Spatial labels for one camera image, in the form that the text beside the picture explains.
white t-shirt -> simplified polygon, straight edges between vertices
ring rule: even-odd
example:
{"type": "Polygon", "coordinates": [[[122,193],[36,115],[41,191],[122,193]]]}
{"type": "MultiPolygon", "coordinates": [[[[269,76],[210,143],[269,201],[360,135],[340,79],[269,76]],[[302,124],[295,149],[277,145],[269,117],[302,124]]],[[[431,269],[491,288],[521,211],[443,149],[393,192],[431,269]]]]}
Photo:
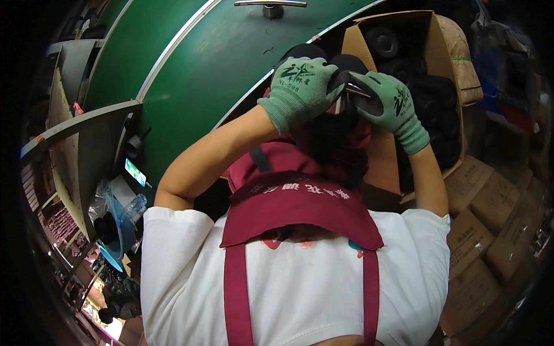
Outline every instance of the white t-shirt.
{"type": "MultiPolygon", "coordinates": [[[[449,217],[422,209],[369,213],[385,244],[377,251],[377,340],[421,346],[435,331],[447,297],[449,217]]],[[[144,214],[141,303],[150,346],[227,345],[225,249],[219,248],[226,219],[214,224],[196,210],[162,207],[144,214]]],[[[363,335],[360,255],[345,237],[302,229],[289,241],[248,243],[254,344],[305,346],[363,335]]]]}

green conveyor belt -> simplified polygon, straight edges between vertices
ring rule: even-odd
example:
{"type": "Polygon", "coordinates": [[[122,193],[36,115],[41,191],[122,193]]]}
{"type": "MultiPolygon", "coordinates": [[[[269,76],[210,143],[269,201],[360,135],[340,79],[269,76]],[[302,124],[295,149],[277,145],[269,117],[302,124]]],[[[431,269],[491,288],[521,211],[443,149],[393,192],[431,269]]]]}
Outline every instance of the green conveyor belt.
{"type": "MultiPolygon", "coordinates": [[[[134,0],[106,43],[88,109],[136,97],[161,51],[203,5],[170,1],[162,8],[150,1],[134,0]]],[[[173,159],[208,133],[289,48],[372,2],[308,1],[307,8],[285,7],[283,18],[268,20],[261,6],[222,0],[188,33],[148,90],[139,132],[152,131],[135,164],[157,185],[173,159]]]]}

blue container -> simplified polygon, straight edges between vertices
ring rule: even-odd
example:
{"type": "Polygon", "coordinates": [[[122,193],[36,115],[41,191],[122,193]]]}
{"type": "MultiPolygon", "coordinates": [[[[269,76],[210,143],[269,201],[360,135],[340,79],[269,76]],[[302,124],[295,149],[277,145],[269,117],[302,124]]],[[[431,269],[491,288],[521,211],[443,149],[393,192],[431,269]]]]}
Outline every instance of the blue container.
{"type": "Polygon", "coordinates": [[[113,199],[113,203],[118,237],[113,243],[106,245],[105,250],[114,260],[120,261],[123,259],[125,252],[129,251],[135,244],[135,226],[123,213],[121,203],[115,198],[113,199]]]}
{"type": "Polygon", "coordinates": [[[102,244],[98,243],[98,248],[100,249],[100,253],[107,259],[112,267],[123,273],[123,263],[121,261],[114,260],[114,258],[110,255],[110,253],[107,251],[107,249],[104,248],[102,244]]]}

green glove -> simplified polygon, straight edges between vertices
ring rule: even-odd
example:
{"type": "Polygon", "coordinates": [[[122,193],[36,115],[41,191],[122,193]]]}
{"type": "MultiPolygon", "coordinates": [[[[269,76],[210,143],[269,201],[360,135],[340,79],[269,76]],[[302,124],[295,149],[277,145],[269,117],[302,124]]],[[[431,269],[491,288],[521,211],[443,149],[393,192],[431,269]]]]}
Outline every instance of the green glove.
{"type": "Polygon", "coordinates": [[[275,71],[269,95],[258,99],[258,105],[266,110],[279,135],[325,112],[344,91],[346,83],[327,93],[338,67],[325,63],[323,58],[289,57],[275,71]]]}
{"type": "Polygon", "coordinates": [[[414,154],[429,143],[429,134],[414,111],[412,95],[398,79],[384,73],[368,72],[365,76],[350,72],[352,82],[381,102],[375,107],[359,96],[352,101],[361,116],[369,122],[392,132],[406,154],[414,154]]]}

phone screen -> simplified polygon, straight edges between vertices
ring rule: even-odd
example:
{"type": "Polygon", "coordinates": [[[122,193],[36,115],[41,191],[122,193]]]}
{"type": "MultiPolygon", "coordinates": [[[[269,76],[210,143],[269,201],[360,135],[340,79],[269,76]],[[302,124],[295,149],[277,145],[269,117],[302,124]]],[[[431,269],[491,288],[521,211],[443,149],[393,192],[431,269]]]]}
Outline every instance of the phone screen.
{"type": "Polygon", "coordinates": [[[144,185],[146,184],[146,176],[142,174],[142,172],[139,171],[139,169],[136,168],[135,165],[132,164],[128,158],[125,159],[125,170],[129,172],[129,174],[132,175],[133,178],[144,187],[144,185]]]}

